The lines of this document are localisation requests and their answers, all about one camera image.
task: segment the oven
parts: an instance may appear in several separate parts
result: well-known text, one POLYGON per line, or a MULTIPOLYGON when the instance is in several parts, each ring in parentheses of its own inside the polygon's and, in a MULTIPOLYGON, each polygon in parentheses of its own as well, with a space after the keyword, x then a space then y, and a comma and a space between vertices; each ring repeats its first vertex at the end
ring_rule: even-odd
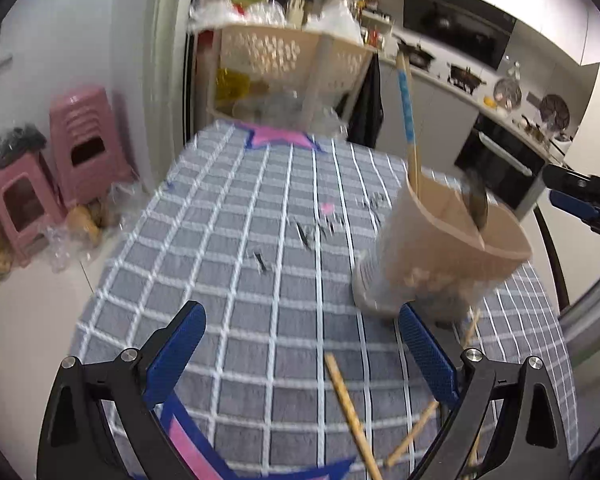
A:
POLYGON ((506 128, 478 115, 456 166, 472 169, 485 186, 521 218, 542 190, 539 178, 546 161, 506 128))

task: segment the pot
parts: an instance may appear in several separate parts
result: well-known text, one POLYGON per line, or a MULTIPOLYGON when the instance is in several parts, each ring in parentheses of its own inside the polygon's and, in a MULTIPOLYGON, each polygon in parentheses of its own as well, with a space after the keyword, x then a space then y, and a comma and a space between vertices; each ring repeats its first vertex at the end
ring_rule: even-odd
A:
POLYGON ((538 128, 536 124, 533 124, 529 119, 526 118, 525 115, 522 115, 522 118, 525 120, 526 125, 524 126, 525 133, 535 139, 540 144, 546 143, 546 138, 544 137, 544 133, 538 128))
POLYGON ((435 56, 423 50, 420 44, 412 45, 405 43, 402 38, 398 38, 398 49, 409 58, 409 63, 423 70, 429 70, 431 62, 436 59, 435 56))
POLYGON ((505 77, 499 79, 493 86, 493 98, 498 106, 501 106, 510 112, 520 108, 522 103, 522 90, 518 82, 511 78, 505 77))
POLYGON ((469 94, 473 94, 474 90, 478 88, 478 86, 486 84, 485 81, 473 74, 469 67, 461 68, 458 65, 452 65, 451 63, 447 63, 447 65, 451 69, 451 73, 447 78, 447 81, 458 86, 458 88, 469 92, 469 94))

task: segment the white floor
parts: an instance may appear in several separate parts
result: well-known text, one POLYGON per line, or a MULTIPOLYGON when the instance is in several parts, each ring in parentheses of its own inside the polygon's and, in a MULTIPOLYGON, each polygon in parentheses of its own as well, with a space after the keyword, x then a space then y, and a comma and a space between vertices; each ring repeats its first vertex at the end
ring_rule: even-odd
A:
POLYGON ((38 256, 0 283, 0 449, 23 480, 35 478, 49 391, 117 240, 60 274, 38 256))

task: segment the small pink sticker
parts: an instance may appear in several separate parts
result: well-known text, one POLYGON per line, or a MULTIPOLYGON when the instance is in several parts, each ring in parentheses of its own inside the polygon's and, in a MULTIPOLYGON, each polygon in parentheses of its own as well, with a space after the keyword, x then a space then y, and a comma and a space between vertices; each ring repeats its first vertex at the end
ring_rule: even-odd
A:
POLYGON ((320 212, 325 216, 332 215, 336 212, 336 206, 331 202, 320 204, 320 212))

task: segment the gray plaid tablecloth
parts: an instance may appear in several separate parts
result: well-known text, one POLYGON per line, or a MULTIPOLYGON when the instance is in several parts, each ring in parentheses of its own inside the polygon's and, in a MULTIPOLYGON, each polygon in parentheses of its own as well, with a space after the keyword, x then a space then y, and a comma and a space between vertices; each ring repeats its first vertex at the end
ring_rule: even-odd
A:
MULTIPOLYGON (((317 139, 322 152, 288 145, 250 150, 247 136, 216 123, 186 147, 109 260, 77 324, 71 354, 85 363, 111 360, 124 348, 140 347, 186 300, 197 300, 206 309, 206 333, 176 392, 238 474, 290 471, 357 454, 325 375, 326 351, 336 355, 381 460, 432 399, 397 324, 362 315, 350 291, 355 258, 378 228, 365 203, 379 194, 390 204, 404 163, 326 139, 317 139), (325 203, 344 219, 333 234, 311 229, 325 203), (315 251, 305 248, 296 222, 310 233, 315 251), (259 272, 254 252, 269 272, 259 272)), ((482 317, 473 345, 489 358, 542 357, 575 456, 571 365, 532 265, 521 266, 474 308, 482 317)), ((106 409, 121 454, 137 472, 115 408, 106 409)), ((498 409, 492 403, 488 410, 481 453, 498 409)), ((440 416, 432 418, 402 461, 381 470, 384 478, 406 478, 440 423, 440 416)), ((357 460, 349 478, 364 476, 357 460)))

